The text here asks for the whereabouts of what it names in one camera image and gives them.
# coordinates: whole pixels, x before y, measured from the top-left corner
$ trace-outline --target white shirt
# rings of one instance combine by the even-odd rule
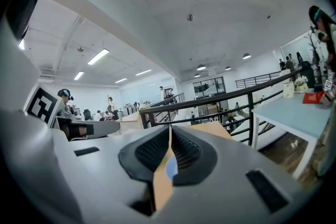
[[[161,101],[163,101],[165,97],[166,97],[166,91],[162,90],[161,91]]]
[[[94,121],[99,121],[101,118],[102,118],[102,116],[100,115],[100,113],[96,113],[96,114],[93,116],[93,120],[94,120]]]
[[[111,106],[111,110],[114,111],[114,101],[110,101],[109,99],[109,105]]]
[[[231,126],[226,126],[226,130],[230,131],[231,130]]]

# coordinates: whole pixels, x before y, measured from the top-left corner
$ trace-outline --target vr headset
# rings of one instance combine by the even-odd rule
[[[68,89],[62,89],[62,90],[60,90],[60,91],[57,93],[57,95],[58,95],[59,97],[67,96],[67,97],[69,97],[69,100],[70,100],[70,101],[73,101],[73,100],[74,100],[74,98],[70,95],[70,91],[69,91]]]

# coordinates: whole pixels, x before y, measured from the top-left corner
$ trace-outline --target fluorescent light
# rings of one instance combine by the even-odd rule
[[[150,71],[152,71],[152,69],[149,69],[149,70],[146,70],[146,71],[140,72],[140,73],[138,73],[138,74],[135,74],[135,75],[136,75],[136,76],[138,76],[138,75],[142,75],[142,74],[145,74],[145,73],[147,73],[147,72],[150,72]]]
[[[77,76],[75,76],[74,80],[79,80],[79,78],[84,74],[84,72],[79,72]]]
[[[20,44],[19,44],[19,48],[21,50],[24,50],[25,49],[25,41],[24,40],[21,40]]]
[[[199,65],[197,67],[197,70],[200,71],[200,70],[203,70],[203,69],[206,69],[205,65]]]
[[[250,54],[244,54],[243,59],[245,60],[245,59],[248,59],[248,58],[250,58],[250,57],[251,57]]]
[[[122,82],[122,81],[124,81],[124,80],[126,80],[126,79],[127,79],[127,78],[124,78],[124,79],[118,80],[118,81],[116,81],[115,83]]]
[[[108,54],[109,51],[106,49],[103,49],[100,53],[98,53],[96,56],[93,57],[91,61],[88,62],[88,65],[93,65],[95,62],[97,62],[101,57],[103,57],[105,54]]]

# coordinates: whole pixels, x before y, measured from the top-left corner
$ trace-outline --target ceiling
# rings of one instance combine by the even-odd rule
[[[52,0],[38,0],[24,40],[24,52],[41,70],[41,78],[55,82],[120,86],[162,72],[129,45]],[[88,65],[103,48],[110,52]],[[135,76],[148,69],[152,71]],[[74,81],[79,71],[84,74]],[[127,81],[114,83],[123,78]]]
[[[306,32],[310,26],[308,9],[311,5],[326,11],[332,9],[328,0],[55,1],[99,25],[101,28],[97,28],[101,31],[112,33],[119,42],[128,44],[130,50],[134,49],[133,59],[140,57],[138,51],[149,59],[147,62],[155,62],[158,68],[180,81],[192,79],[201,63],[212,75],[224,72],[226,66],[236,69],[249,61],[242,59],[244,53],[250,53],[253,59]],[[187,20],[189,14],[194,15],[192,22]],[[85,38],[76,42],[90,40],[91,34],[85,34]],[[102,47],[102,39],[89,43]],[[127,65],[126,69],[136,67]],[[106,68],[97,66],[97,69],[104,80]],[[209,72],[201,73],[202,77],[208,75]]]

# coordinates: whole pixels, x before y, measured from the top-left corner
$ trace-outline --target white table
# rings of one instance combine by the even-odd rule
[[[304,93],[296,93],[293,98],[280,97],[253,109],[254,132],[252,147],[256,149],[259,133],[259,120],[264,120],[306,141],[306,151],[293,173],[298,179],[307,166],[331,113],[332,106],[324,104],[303,104]]]

